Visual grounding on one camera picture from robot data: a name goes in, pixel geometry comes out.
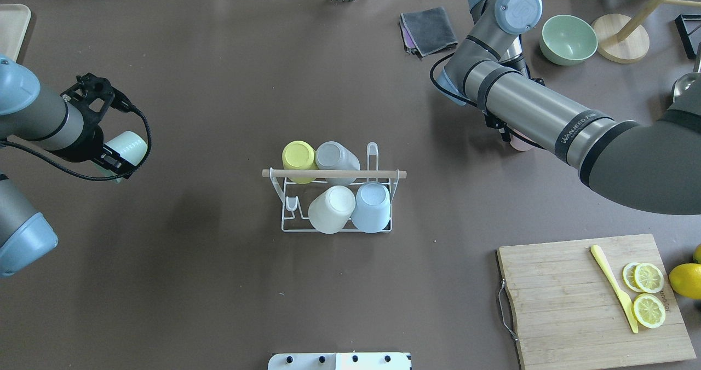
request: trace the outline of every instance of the round wooden base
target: round wooden base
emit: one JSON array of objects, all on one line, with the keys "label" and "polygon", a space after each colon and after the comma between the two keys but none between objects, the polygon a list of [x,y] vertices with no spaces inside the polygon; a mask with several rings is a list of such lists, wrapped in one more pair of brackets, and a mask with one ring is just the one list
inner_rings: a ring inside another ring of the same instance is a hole
[{"label": "round wooden base", "polygon": [[633,31],[625,40],[619,41],[616,33],[630,21],[623,14],[606,14],[591,26],[599,40],[599,54],[617,63],[638,62],[650,50],[650,37],[643,26]]}]

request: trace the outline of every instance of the folded towel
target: folded towel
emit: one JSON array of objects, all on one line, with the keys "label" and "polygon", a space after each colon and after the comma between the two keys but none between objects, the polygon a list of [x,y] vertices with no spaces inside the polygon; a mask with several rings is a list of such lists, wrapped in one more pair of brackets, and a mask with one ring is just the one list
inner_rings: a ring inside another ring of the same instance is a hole
[{"label": "folded towel", "polygon": [[[401,13],[400,27],[403,36],[406,30],[408,39],[413,42],[421,56],[437,53],[458,44],[445,8]],[[412,46],[406,37],[405,46],[411,51]]]},{"label": "folded towel", "polygon": [[411,36],[409,36],[409,31],[406,30],[405,26],[403,23],[399,23],[399,26],[401,28],[401,38],[404,39],[404,49],[406,50],[407,53],[410,54],[415,54],[418,52],[416,50],[416,45],[413,43],[413,40],[411,40]]}]

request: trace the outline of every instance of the lemon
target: lemon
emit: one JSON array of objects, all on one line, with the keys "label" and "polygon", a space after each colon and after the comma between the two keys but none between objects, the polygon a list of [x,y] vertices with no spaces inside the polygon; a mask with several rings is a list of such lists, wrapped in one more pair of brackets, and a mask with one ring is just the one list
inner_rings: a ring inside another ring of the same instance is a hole
[{"label": "lemon", "polygon": [[642,293],[633,301],[633,315],[644,327],[657,328],[664,323],[664,305],[650,293]]},{"label": "lemon", "polygon": [[628,288],[631,288],[634,292],[643,292],[641,288],[638,288],[638,285],[636,285],[635,281],[633,280],[633,272],[635,271],[635,266],[638,266],[640,263],[638,262],[631,262],[628,263],[628,265],[623,267],[623,282]]},{"label": "lemon", "polygon": [[696,251],[694,251],[694,262],[701,263],[701,245],[696,247]]},{"label": "lemon", "polygon": [[674,292],[693,299],[701,299],[701,265],[684,263],[669,273],[669,284]]},{"label": "lemon", "polygon": [[643,292],[658,293],[664,287],[664,277],[652,263],[640,263],[633,270],[633,281]]}]

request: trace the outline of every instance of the gray cloth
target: gray cloth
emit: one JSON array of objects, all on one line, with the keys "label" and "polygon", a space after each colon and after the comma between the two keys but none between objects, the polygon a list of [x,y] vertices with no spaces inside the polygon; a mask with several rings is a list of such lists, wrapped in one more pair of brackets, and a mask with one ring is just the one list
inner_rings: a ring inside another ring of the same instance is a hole
[{"label": "gray cloth", "polygon": [[448,14],[443,7],[402,13],[400,18],[421,56],[458,44]]}]

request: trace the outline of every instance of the lemon slice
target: lemon slice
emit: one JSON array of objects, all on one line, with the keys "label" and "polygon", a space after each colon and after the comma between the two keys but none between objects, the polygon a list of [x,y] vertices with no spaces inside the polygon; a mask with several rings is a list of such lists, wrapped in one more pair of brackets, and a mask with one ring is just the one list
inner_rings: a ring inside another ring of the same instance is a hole
[{"label": "lemon slice", "polygon": [[633,270],[633,281],[646,293],[658,293],[664,287],[664,277],[652,263],[640,263]]},{"label": "lemon slice", "polygon": [[642,293],[643,290],[641,290],[641,288],[638,288],[638,285],[635,285],[635,280],[633,278],[635,266],[638,266],[639,264],[640,263],[638,262],[631,262],[623,267],[623,282],[625,283],[626,287],[631,288],[633,292]]},{"label": "lemon slice", "polygon": [[633,315],[644,327],[657,328],[664,323],[664,305],[650,293],[641,293],[633,302]]}]

